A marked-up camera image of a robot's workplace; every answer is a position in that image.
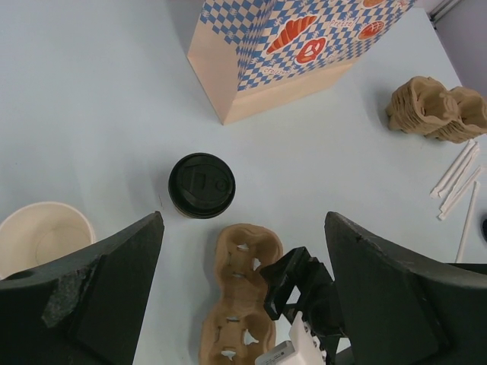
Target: food illustration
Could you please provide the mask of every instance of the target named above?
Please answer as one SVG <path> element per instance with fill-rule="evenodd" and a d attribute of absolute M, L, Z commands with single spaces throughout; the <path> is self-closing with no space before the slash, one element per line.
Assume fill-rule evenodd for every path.
<path fill-rule="evenodd" d="M 303 48 L 301 48 L 301 51 L 299 51 L 295 59 L 296 63 L 303 65 L 304 63 L 314 61 L 321 51 L 323 51 L 325 45 L 326 38 L 316 38 L 315 40 L 310 40 L 303 46 Z"/>
<path fill-rule="evenodd" d="M 362 2 L 362 6 L 364 8 L 373 8 L 374 6 L 377 6 L 385 1 L 386 0 L 364 0 Z"/>
<path fill-rule="evenodd" d="M 274 40 L 274 42 L 272 42 L 270 47 L 267 49 L 267 54 L 270 55 L 272 52 L 277 51 L 278 49 L 281 49 L 282 47 L 292 42 L 301 33 L 303 33 L 316 19 L 317 17 L 315 15 L 308 15 L 295 21 L 288 21 L 279 36 Z"/>
<path fill-rule="evenodd" d="M 366 25 L 358 34 L 359 40 L 368 40 L 376 35 L 384 28 L 386 24 L 383 21 L 375 21 Z"/>

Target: paper cup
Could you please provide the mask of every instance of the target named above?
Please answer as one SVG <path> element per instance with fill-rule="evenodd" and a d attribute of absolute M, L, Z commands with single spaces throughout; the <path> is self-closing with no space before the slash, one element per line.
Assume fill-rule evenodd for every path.
<path fill-rule="evenodd" d="M 93 228 L 73 207 L 57 202 L 28 205 L 0 225 L 0 279 L 94 242 Z"/>

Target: table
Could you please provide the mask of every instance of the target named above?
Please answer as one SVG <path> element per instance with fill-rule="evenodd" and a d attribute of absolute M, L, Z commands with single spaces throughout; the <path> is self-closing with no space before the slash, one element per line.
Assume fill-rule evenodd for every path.
<path fill-rule="evenodd" d="M 330 268 L 323 222 L 338 211 L 451 262 L 469 204 L 440 222 L 439 201 L 428 196 L 461 146 L 385 126 L 391 93 L 412 76 L 460 84 L 423 10 L 412 9 L 335 87 L 222 127 L 185 59 L 200 6 L 0 5 L 0 219 L 61 201 L 103 239 L 155 210 L 164 216 L 138 365 L 197 363 L 201 322 L 219 295 L 216 236 L 227 225 L 268 227 L 286 251 L 306 246 Z M 196 151 L 221 157 L 237 180 L 232 206 L 208 221 L 180 216 L 167 193 L 172 166 Z M 485 262 L 477 226 L 465 258 Z M 279 321 L 279 341 L 287 330 Z"/>

